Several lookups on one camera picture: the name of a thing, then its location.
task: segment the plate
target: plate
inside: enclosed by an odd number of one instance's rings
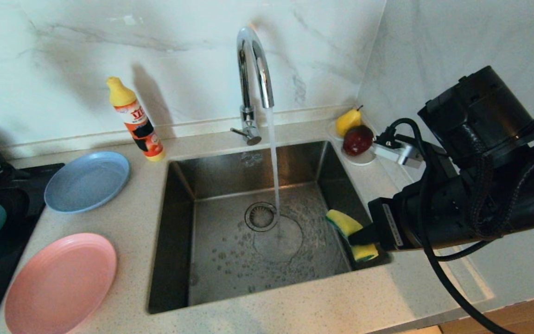
[[[117,257],[101,235],[59,239],[31,258],[6,299],[13,334],[65,334],[100,306],[116,272]]]
[[[129,161],[117,152],[93,152],[68,163],[53,175],[44,201],[53,210],[76,213],[100,207],[129,179]]]
[[[372,148],[368,148],[365,152],[358,154],[356,156],[351,156],[347,154],[343,148],[341,148],[341,154],[349,161],[352,165],[356,166],[366,166],[372,163],[376,159],[376,154],[372,153]]]

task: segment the water stream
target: water stream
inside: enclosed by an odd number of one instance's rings
[[[273,108],[265,110],[269,125],[269,144],[271,144],[271,165],[273,166],[273,187],[275,188],[275,222],[280,220],[280,180],[277,173],[277,152],[275,151],[275,124],[273,124]]]

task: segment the marble wall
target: marble wall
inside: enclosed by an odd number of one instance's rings
[[[122,131],[107,76],[156,125],[236,117],[252,23],[275,110],[354,103],[385,0],[0,0],[0,146]]]
[[[437,142],[417,112],[486,65],[534,116],[534,1],[388,0],[358,101],[379,131],[410,117],[424,139]],[[422,172],[405,171],[414,180]],[[507,235],[467,259],[496,296],[477,303],[480,309],[534,298],[534,230]]]
[[[534,117],[534,1],[389,0],[358,101],[377,130],[410,117],[437,143],[417,112],[486,65]]]

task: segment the sink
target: sink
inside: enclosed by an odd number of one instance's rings
[[[328,141],[277,148],[280,219],[269,149],[172,161],[159,223],[151,314],[388,263],[356,263],[325,214],[369,216]]]

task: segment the sink drain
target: sink drain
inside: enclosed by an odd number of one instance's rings
[[[246,209],[244,222],[253,231],[266,232],[275,226],[275,207],[267,202],[257,202]]]

